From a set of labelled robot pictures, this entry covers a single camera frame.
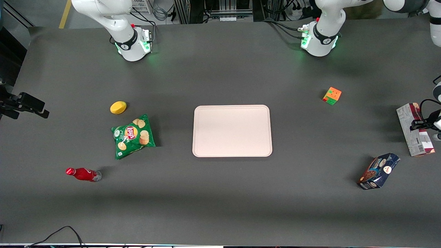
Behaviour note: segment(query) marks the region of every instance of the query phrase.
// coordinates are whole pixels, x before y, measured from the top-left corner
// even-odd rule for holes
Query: pink tray
[[[194,110],[196,157],[268,157],[272,152],[267,106],[213,105]]]

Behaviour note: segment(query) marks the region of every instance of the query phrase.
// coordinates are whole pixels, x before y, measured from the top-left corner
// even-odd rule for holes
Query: rubik's cube
[[[326,95],[323,97],[323,101],[329,103],[330,105],[334,105],[340,98],[340,95],[341,95],[341,91],[331,87],[326,92]]]

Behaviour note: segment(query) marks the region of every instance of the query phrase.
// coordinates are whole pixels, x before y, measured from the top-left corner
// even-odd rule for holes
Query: cardboard box
[[[410,130],[413,120],[421,120],[418,103],[408,103],[396,110],[401,128],[406,138],[407,147],[412,157],[423,156],[435,152],[429,134],[425,129]]]
[[[398,161],[400,158],[393,153],[376,157],[357,184],[364,190],[383,187]]]

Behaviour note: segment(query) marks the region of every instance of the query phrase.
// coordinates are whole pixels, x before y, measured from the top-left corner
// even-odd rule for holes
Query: bottle cap
[[[76,170],[74,168],[67,168],[66,169],[66,174],[72,176],[73,174],[75,174]]]

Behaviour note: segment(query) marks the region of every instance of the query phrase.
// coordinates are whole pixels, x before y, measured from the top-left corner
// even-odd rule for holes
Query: bag of chips
[[[112,127],[116,143],[116,159],[122,159],[144,147],[155,147],[147,114],[141,115],[127,126]]]

